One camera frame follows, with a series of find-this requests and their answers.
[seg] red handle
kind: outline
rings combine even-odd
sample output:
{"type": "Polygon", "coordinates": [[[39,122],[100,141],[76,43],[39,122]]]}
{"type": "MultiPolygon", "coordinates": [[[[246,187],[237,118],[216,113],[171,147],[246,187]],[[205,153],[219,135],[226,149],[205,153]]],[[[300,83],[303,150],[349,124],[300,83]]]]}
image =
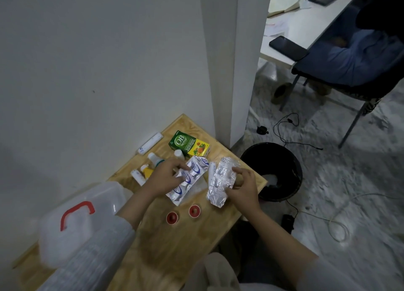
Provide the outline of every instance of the red handle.
{"type": "Polygon", "coordinates": [[[75,212],[76,210],[80,209],[83,206],[88,207],[88,209],[90,210],[90,214],[93,214],[95,212],[93,204],[89,201],[84,201],[84,202],[77,204],[76,206],[73,206],[72,208],[70,208],[63,214],[62,219],[60,220],[60,231],[61,232],[63,232],[65,229],[65,220],[66,220],[67,215],[72,212],[75,212]]]}

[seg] chair leg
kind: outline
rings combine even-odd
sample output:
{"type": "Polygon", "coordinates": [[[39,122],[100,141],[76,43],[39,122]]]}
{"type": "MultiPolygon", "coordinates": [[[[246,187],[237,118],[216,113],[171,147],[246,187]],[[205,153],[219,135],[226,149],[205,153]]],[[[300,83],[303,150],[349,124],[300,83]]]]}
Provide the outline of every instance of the chair leg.
{"type": "Polygon", "coordinates": [[[289,100],[289,96],[293,91],[293,88],[295,88],[297,81],[299,80],[300,75],[296,75],[295,80],[292,83],[292,86],[290,87],[290,91],[288,94],[286,94],[285,98],[283,99],[282,104],[280,105],[279,111],[282,111],[282,109],[285,107],[286,102],[289,100]]]}
{"type": "Polygon", "coordinates": [[[357,123],[357,121],[359,120],[360,116],[363,114],[363,112],[364,112],[364,110],[365,110],[367,104],[368,104],[368,103],[365,102],[365,103],[363,104],[363,106],[361,107],[361,109],[358,111],[358,113],[357,113],[355,119],[353,120],[351,126],[349,127],[347,133],[345,134],[344,138],[342,138],[341,143],[338,145],[338,148],[341,148],[342,145],[345,143],[346,139],[347,139],[348,136],[350,135],[352,129],[353,129],[354,126],[356,125],[356,123],[357,123]]]}

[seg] notebook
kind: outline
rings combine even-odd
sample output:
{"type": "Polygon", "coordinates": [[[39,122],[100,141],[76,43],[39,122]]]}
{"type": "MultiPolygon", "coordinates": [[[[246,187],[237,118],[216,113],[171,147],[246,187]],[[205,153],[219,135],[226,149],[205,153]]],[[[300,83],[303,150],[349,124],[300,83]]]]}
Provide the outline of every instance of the notebook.
{"type": "Polygon", "coordinates": [[[268,17],[281,12],[290,12],[296,8],[299,8],[299,0],[271,0],[268,9],[268,17]]]}

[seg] green and yellow box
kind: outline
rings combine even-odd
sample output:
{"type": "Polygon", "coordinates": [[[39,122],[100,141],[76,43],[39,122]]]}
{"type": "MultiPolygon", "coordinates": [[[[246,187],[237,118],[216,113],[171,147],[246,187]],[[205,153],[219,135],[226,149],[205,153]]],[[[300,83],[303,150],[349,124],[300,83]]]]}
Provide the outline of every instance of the green and yellow box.
{"type": "Polygon", "coordinates": [[[173,150],[181,150],[185,156],[204,156],[210,151],[210,144],[196,139],[182,131],[177,131],[169,142],[173,150]]]}

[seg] black trash bin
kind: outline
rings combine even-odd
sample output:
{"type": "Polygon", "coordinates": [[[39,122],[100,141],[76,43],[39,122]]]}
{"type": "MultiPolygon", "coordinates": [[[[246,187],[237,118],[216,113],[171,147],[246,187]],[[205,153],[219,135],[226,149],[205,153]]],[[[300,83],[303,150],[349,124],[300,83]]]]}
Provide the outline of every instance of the black trash bin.
{"type": "Polygon", "coordinates": [[[287,148],[271,142],[250,146],[241,156],[241,160],[259,175],[274,174],[278,178],[276,185],[262,189],[259,197],[269,202],[284,201],[299,190],[303,174],[296,156],[287,148]]]}

